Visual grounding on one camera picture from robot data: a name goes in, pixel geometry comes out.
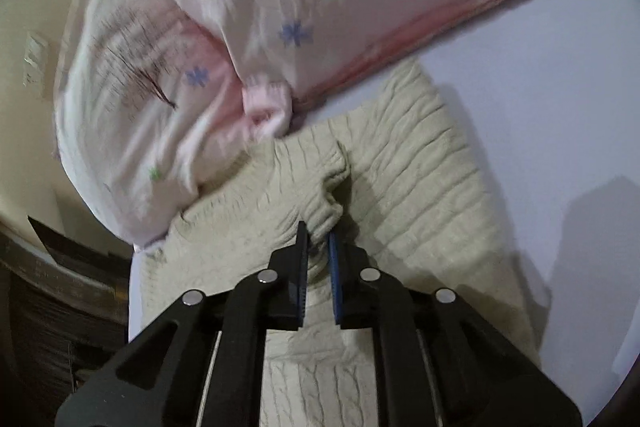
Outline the cream cable-knit sweater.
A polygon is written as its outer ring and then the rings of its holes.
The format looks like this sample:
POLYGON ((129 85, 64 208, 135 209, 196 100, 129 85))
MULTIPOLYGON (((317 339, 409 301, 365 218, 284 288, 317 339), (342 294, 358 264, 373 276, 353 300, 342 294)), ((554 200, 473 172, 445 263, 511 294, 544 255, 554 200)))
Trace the cream cable-knit sweater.
POLYGON ((209 179, 139 256, 142 320, 183 291, 228 291, 293 242, 343 225, 385 272, 419 291, 445 285, 524 355, 536 353, 523 291, 468 141, 420 65, 378 95, 284 139, 254 145, 209 179))

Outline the pink floral pillow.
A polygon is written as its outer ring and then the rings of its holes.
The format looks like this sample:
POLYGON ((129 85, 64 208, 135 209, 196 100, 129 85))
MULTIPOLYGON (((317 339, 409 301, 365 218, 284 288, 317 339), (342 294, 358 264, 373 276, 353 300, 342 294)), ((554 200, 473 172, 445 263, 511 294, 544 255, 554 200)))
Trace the pink floral pillow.
POLYGON ((144 246, 252 141, 506 0, 73 0, 58 155, 93 216, 144 246))

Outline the white bed sheet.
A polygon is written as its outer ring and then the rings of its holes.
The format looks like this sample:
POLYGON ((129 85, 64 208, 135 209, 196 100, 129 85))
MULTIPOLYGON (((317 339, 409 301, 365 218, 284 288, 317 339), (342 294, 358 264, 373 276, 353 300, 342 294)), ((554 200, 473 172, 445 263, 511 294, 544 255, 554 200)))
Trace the white bed sheet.
POLYGON ((639 354, 639 0, 511 0, 418 57, 494 198, 542 369, 594 421, 639 354))

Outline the white wall switch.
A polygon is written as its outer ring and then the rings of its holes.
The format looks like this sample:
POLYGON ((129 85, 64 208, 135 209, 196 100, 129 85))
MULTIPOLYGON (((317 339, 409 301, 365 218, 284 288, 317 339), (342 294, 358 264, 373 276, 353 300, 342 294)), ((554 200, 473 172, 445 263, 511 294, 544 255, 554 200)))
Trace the white wall switch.
POLYGON ((49 43, 35 31, 26 34, 23 56, 23 86, 36 98, 48 98, 49 43))

